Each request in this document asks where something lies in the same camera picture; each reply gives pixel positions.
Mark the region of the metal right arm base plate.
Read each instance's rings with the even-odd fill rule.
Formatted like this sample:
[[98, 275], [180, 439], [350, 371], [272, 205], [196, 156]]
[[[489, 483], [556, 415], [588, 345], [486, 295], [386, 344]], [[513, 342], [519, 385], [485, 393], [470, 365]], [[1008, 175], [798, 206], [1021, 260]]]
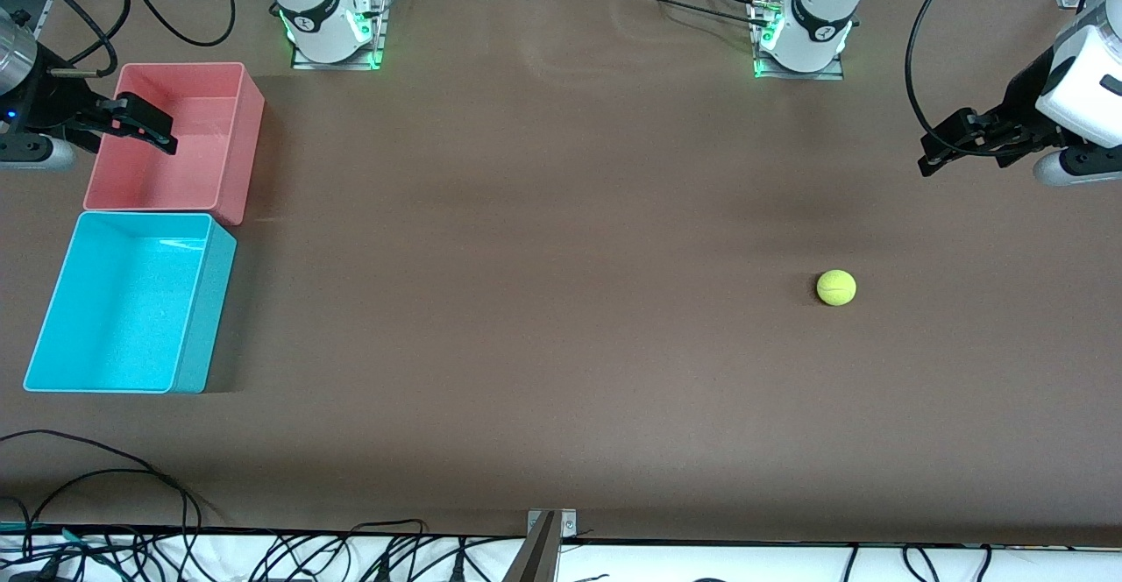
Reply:
[[364, 0], [359, 8], [365, 17], [360, 18], [359, 29], [369, 38], [348, 59], [335, 63], [316, 63], [292, 46], [291, 68], [309, 71], [377, 71], [381, 68], [385, 44], [389, 27], [389, 8], [393, 0]]

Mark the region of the pink plastic bin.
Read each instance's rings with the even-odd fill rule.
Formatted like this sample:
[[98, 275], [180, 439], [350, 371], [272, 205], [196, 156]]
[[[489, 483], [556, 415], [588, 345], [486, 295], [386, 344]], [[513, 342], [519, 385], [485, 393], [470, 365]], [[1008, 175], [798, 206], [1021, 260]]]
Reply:
[[242, 223], [265, 99], [241, 62], [125, 64], [116, 90], [171, 116], [177, 151], [102, 139], [85, 210], [208, 213]]

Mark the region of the blue plastic bin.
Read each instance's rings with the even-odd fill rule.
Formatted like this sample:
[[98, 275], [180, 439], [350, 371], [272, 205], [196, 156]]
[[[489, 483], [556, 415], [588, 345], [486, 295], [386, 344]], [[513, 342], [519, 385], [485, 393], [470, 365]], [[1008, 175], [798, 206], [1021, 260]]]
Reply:
[[205, 213], [77, 218], [29, 392], [203, 392], [237, 241]]

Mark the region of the yellow tennis ball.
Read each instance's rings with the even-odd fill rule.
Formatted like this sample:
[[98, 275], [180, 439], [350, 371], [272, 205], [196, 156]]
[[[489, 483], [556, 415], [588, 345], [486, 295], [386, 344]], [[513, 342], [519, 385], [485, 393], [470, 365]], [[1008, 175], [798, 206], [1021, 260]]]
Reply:
[[857, 281], [850, 272], [842, 269], [828, 270], [817, 278], [816, 294], [826, 305], [845, 306], [856, 298]]

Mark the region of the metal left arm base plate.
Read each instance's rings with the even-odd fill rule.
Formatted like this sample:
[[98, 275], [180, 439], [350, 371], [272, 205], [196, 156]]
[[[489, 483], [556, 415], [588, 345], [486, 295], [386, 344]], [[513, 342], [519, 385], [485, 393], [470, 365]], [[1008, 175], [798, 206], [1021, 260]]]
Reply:
[[799, 15], [792, 0], [752, 0], [749, 19], [761, 20], [749, 33], [754, 75], [774, 78], [840, 80], [842, 50], [853, 18], [826, 22]]

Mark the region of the small metal table bracket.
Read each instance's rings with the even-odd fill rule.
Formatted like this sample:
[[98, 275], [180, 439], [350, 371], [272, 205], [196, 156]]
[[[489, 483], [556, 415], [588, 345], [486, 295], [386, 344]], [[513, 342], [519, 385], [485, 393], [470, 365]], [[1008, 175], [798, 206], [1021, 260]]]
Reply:
[[526, 535], [533, 530], [537, 521], [541, 521], [544, 515], [548, 512], [557, 512], [558, 526], [560, 526], [560, 535], [564, 539], [573, 538], [578, 534], [578, 511], [572, 509], [572, 507], [564, 507], [564, 509], [545, 509], [545, 507], [533, 507], [528, 510], [526, 515]]

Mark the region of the dark grey metal bar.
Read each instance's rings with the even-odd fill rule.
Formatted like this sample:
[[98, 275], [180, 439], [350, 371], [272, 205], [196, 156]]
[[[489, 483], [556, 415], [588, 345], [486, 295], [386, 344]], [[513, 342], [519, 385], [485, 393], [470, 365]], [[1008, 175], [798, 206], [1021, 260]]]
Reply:
[[565, 537], [565, 511], [532, 510], [528, 535], [502, 582], [557, 582], [557, 562]]

